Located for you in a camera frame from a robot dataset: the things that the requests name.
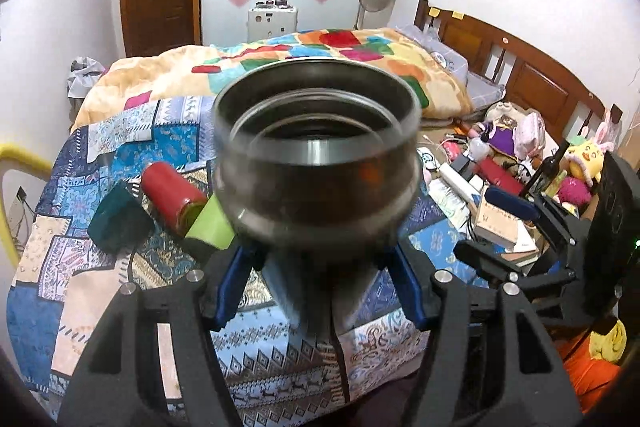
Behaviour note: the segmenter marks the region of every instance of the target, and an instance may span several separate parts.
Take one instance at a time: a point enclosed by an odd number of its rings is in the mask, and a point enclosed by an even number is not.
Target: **book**
[[[536,257],[538,255],[538,249],[536,242],[531,237],[529,230],[524,226],[521,219],[518,219],[518,240],[513,248],[505,248],[502,253],[507,261],[512,263],[518,263],[524,261],[529,257]]]
[[[483,192],[476,214],[474,233],[478,237],[503,247],[505,250],[513,251],[518,242],[519,221],[513,214],[486,201]]]

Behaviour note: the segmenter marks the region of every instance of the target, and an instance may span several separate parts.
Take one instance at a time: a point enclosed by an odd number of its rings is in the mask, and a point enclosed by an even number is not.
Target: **plush bunny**
[[[584,181],[589,188],[593,187],[593,179],[600,182],[600,172],[604,166],[604,153],[612,151],[612,142],[604,142],[609,130],[610,114],[605,112],[604,120],[598,126],[593,138],[580,145],[574,145],[567,149],[564,158],[568,161],[569,172],[574,178]],[[580,136],[587,136],[588,127],[583,127]]]

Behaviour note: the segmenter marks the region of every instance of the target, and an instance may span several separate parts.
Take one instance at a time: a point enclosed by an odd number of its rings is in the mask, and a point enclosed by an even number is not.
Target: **wooden headboard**
[[[468,60],[470,71],[491,82],[498,82],[505,53],[515,55],[505,99],[523,108],[536,109],[545,120],[546,130],[557,143],[562,140],[564,128],[578,102],[589,109],[585,124],[594,114],[602,119],[605,111],[602,101],[571,71],[531,44],[469,15],[439,10],[429,6],[427,0],[420,0],[414,24],[424,30],[427,25],[433,26],[435,20],[440,21],[440,40]],[[502,51],[492,76],[485,76],[494,46]]]

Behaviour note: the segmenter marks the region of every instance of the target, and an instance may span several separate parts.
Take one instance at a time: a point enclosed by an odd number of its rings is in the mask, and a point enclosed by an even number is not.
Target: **red cylinder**
[[[140,187],[164,222],[184,237],[207,203],[207,197],[169,163],[156,162],[142,172]]]

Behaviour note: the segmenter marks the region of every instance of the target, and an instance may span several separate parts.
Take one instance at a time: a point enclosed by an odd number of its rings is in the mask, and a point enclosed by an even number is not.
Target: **white appliance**
[[[298,8],[287,0],[258,2],[249,9],[247,27],[247,42],[293,33],[298,28]]]

